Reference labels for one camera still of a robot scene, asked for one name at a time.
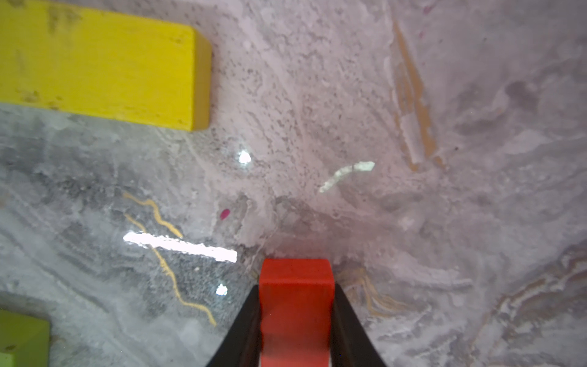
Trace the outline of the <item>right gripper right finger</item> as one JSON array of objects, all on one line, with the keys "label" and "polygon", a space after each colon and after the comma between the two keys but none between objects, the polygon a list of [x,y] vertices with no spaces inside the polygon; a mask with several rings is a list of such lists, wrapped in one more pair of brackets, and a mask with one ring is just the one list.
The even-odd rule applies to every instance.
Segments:
[{"label": "right gripper right finger", "polygon": [[339,284],[331,317],[330,359],[333,367],[386,367]]}]

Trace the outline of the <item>yellow-green long block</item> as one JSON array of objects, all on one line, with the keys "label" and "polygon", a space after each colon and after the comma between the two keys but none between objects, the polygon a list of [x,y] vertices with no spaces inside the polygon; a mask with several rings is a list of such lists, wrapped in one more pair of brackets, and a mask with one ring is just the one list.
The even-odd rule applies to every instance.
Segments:
[{"label": "yellow-green long block", "polygon": [[52,1],[1,4],[1,101],[204,130],[211,43],[167,21]]}]

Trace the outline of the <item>lime green block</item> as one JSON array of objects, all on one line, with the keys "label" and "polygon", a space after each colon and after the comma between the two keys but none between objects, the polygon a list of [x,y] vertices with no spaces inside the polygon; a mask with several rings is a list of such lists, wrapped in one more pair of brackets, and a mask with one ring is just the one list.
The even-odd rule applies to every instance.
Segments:
[{"label": "lime green block", "polygon": [[48,366],[50,323],[1,310],[1,366]]}]

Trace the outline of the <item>red block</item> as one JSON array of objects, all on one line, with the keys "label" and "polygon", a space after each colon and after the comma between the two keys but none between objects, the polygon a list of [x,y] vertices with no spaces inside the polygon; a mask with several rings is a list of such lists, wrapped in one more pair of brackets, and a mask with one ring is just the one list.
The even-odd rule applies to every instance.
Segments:
[{"label": "red block", "polygon": [[264,260],[259,281],[261,365],[328,366],[334,294],[326,259]]}]

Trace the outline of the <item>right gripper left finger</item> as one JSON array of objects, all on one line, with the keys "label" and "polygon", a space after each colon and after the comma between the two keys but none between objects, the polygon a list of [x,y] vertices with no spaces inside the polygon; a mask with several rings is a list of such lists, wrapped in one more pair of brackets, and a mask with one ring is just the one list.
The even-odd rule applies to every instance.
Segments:
[{"label": "right gripper left finger", "polygon": [[259,287],[249,292],[235,321],[207,367],[258,367],[261,355]]}]

